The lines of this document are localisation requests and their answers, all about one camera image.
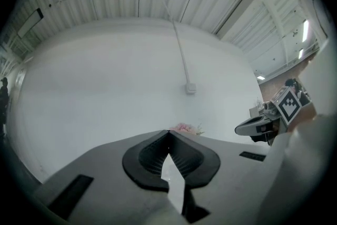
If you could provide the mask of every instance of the white wall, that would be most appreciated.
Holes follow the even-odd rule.
[[[179,24],[195,95],[185,75],[172,25],[119,19],[73,28],[40,45],[27,63],[10,134],[40,181],[89,149],[179,122],[204,136],[251,143],[234,133],[261,92],[236,47]]]

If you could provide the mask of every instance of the person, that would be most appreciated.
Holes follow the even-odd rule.
[[[8,96],[8,80],[6,77],[0,80],[2,87],[0,88],[0,135],[4,133],[4,124],[6,123],[6,110],[9,100]]]
[[[292,92],[300,100],[302,106],[310,103],[309,98],[303,93],[301,84],[296,79],[288,79],[285,81],[285,86],[289,86]]]

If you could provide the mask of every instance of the white cable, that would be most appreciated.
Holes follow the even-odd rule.
[[[168,16],[170,17],[170,20],[171,20],[171,22],[173,24],[173,27],[174,27],[175,35],[177,37],[178,44],[179,44],[181,58],[183,59],[183,64],[184,64],[184,69],[185,69],[185,75],[186,75],[186,81],[189,84],[190,83],[190,76],[189,76],[189,72],[187,70],[186,60],[185,60],[184,52],[183,52],[183,49],[182,49],[182,46],[181,46],[181,43],[180,43],[180,39],[179,39],[179,36],[178,36],[178,31],[177,31],[177,28],[175,27],[174,21],[172,19],[172,16],[171,16],[171,13],[169,11],[169,8],[167,7],[167,5],[165,3],[165,0],[162,0],[162,1],[163,1],[163,4],[164,4],[165,8],[166,8]]]

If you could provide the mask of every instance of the fluorescent light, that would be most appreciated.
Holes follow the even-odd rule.
[[[303,49],[300,49],[299,59],[302,57],[302,55],[303,55]]]
[[[309,22],[305,21],[303,26],[303,40],[302,42],[305,42],[308,37],[308,31],[309,31]]]
[[[21,28],[19,29],[19,31],[17,32],[17,35],[20,38],[23,38],[24,35],[27,34],[27,32],[29,30],[31,30],[33,28],[34,25],[36,25],[39,21],[41,21],[43,19],[43,14],[40,10],[40,8],[38,8],[36,11],[34,11],[30,17],[27,19],[27,21],[25,21],[25,23],[21,26]]]

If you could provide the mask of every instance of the white ceiling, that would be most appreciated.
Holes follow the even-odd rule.
[[[217,34],[239,47],[257,76],[287,68],[299,49],[312,43],[309,38],[302,44],[305,18],[298,0],[254,0],[226,33],[222,27],[241,0],[165,1],[174,20]],[[18,38],[16,32],[37,8],[44,18],[23,39]],[[134,16],[168,19],[162,0],[18,0],[5,40],[24,58],[40,42],[67,28],[97,19]]]

